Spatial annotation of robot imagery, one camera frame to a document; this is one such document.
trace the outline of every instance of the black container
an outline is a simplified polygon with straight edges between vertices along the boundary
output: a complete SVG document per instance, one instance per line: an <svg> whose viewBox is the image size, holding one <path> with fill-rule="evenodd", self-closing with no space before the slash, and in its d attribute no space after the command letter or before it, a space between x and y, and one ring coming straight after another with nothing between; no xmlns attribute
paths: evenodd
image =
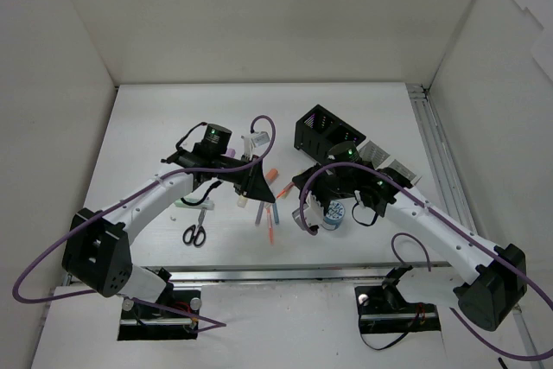
<svg viewBox="0 0 553 369"><path fill-rule="evenodd" d="M364 134L321 105L316 105L296 122L294 147L323 164L328 151L336 144L354 142L360 145L365 139Z"/></svg>

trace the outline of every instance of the beige wall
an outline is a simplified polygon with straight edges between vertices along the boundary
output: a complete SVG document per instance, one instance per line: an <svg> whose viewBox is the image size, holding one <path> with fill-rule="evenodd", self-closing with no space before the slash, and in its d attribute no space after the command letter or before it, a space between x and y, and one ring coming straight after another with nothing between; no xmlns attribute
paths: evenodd
<svg viewBox="0 0 553 369"><path fill-rule="evenodd" d="M72 0L116 84L428 84L469 0Z"/></svg>
<svg viewBox="0 0 553 369"><path fill-rule="evenodd" d="M530 276L553 295L553 82L531 56L541 32L512 0L477 0L430 95L477 227L522 248ZM533 292L522 305L538 350L548 350L552 313Z"/></svg>
<svg viewBox="0 0 553 369"><path fill-rule="evenodd" d="M44 305L23 268L68 231L96 162L114 87L69 0L0 0L0 367L30 367ZM61 251L24 284L45 296Z"/></svg>

